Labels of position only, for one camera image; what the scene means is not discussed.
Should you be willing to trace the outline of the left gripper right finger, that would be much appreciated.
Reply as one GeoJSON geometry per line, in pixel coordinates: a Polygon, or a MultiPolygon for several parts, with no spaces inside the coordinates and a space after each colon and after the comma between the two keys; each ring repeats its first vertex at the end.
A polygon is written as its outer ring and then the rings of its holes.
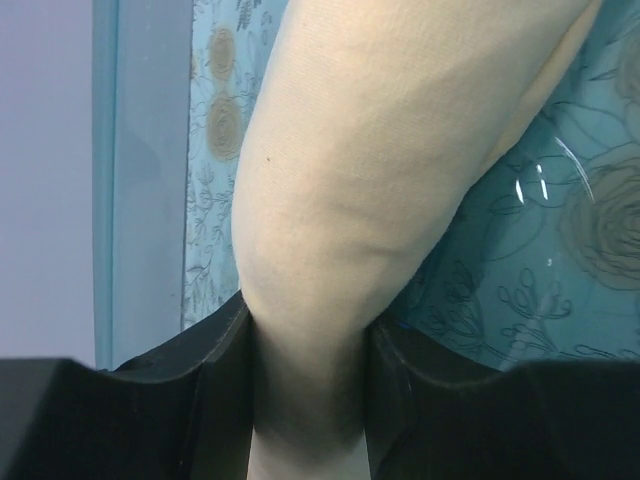
{"type": "Polygon", "coordinates": [[[635,479],[639,366],[534,361],[497,371],[391,319],[368,330],[376,479],[635,479]]]}

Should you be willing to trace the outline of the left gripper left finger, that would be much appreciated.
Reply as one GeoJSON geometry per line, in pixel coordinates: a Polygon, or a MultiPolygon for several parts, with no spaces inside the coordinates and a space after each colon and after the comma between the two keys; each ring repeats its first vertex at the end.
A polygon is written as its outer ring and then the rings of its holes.
{"type": "Polygon", "coordinates": [[[5,479],[242,479],[251,319],[240,295],[119,368],[1,363],[5,479]]]}

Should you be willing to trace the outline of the teal plastic basin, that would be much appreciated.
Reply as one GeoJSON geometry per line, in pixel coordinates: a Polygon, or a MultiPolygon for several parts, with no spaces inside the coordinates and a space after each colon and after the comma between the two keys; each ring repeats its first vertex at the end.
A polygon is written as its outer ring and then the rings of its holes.
{"type": "MultiPolygon", "coordinates": [[[[239,146],[281,1],[93,3],[96,362],[115,368],[238,288],[239,146]]],[[[521,141],[394,302],[496,369],[639,356],[639,5],[607,1],[521,141]]]]}

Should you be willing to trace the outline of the pale yellow t shirt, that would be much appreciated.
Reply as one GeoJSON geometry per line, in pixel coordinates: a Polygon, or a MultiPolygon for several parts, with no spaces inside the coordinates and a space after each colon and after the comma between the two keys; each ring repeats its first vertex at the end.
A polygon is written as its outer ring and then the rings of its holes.
{"type": "Polygon", "coordinates": [[[353,479],[364,332],[522,136],[597,1],[291,1],[241,149],[252,479],[353,479]]]}

